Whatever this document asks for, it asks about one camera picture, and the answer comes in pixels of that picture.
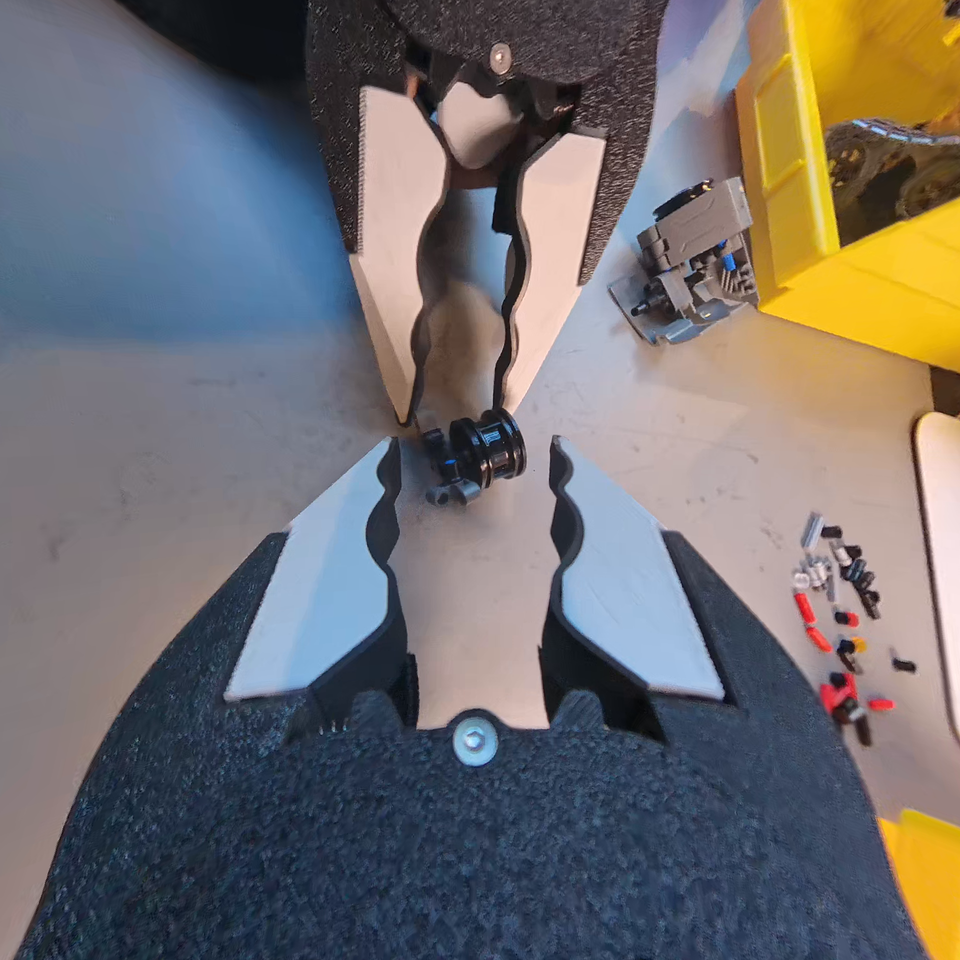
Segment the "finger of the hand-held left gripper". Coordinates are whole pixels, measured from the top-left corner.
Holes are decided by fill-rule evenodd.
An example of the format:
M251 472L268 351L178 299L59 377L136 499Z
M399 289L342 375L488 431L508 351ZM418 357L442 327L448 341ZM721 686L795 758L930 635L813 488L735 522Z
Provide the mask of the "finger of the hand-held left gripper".
M447 197L450 159L406 95L366 85L359 114L358 234L349 263L383 385L407 427L422 401L431 349L422 251Z
M521 166L512 203L511 272L493 406L515 412L581 295L606 140L561 133Z

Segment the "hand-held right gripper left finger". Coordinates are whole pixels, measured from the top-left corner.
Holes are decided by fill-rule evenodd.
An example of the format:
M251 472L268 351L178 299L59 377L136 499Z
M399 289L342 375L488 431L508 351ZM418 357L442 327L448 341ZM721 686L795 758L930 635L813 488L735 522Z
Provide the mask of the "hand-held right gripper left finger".
M406 627L390 558L401 489L400 442L384 438L287 525L225 701L314 688L351 702L400 677Z

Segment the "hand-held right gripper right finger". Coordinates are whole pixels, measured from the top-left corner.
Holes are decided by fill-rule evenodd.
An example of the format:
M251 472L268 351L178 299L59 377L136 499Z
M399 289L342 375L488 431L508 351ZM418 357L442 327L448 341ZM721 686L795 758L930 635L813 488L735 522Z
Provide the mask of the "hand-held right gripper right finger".
M666 529L568 439L550 446L551 612L588 652L658 694L723 702Z

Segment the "black toy wheel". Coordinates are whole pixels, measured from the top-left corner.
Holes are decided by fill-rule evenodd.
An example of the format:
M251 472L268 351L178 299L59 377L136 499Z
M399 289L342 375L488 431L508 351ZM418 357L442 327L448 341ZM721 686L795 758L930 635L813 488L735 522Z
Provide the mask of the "black toy wheel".
M487 410L477 419L453 420L448 437L460 475L482 491L498 480L517 478L526 470L522 432L504 408Z

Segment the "grey desk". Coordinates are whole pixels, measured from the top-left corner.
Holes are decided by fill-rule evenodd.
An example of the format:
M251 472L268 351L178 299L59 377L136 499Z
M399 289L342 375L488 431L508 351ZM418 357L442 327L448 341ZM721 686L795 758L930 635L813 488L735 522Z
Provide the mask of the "grey desk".
M745 311L652 347L609 296L658 204L738 173L758 2L671 2L646 161L520 406L531 462L465 510L403 448L390 559L420 723L546 724L553 435L677 530L811 685L791 596L812 511L881 618L849 738L880 817L958 824L913 427L929 368ZM115 2L2 2L2 958L77 790L164 647L268 535L397 433L306 97L198 63Z

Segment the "grey black brick model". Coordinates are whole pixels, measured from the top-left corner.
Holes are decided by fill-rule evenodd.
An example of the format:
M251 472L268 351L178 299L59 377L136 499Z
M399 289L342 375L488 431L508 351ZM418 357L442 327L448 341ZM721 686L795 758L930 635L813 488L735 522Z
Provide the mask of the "grey black brick model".
M749 249L753 218L741 178L700 181L654 210L637 235L637 265L608 287L652 346L690 342L760 296Z

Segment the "pile of small brick pieces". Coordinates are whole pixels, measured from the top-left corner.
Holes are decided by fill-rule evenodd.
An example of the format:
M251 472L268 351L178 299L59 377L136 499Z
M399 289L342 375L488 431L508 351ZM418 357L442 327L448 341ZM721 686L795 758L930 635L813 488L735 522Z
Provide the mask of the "pile of small brick pieces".
M877 720L902 695L894 678L915 678L919 664L876 636L882 619L877 575L843 528L812 510L801 529L790 592L803 636L815 651L812 686L831 726L861 751L875 746Z

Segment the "yellow storage bin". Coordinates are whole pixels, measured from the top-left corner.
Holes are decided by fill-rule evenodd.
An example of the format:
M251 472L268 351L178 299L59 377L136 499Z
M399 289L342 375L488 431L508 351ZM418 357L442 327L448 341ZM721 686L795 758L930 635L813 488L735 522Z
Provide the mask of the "yellow storage bin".
M959 957L959 827L916 810L878 819L903 901L931 958Z
M736 108L760 308L958 371L958 198L841 246L825 134L958 113L958 2L758 2Z

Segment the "yellow toy tracked vehicle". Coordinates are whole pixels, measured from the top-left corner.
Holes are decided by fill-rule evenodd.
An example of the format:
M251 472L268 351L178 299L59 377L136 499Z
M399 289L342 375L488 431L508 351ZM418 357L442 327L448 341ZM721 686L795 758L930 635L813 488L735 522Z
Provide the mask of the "yellow toy tracked vehicle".
M958 122L854 119L824 135L839 243L849 246L959 196Z

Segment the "white rounded base plate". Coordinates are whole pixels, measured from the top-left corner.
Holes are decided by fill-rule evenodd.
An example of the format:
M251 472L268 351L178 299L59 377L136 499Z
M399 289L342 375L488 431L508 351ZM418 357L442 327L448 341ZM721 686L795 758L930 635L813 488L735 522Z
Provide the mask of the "white rounded base plate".
M921 415L911 437L947 721L959 738L959 418Z

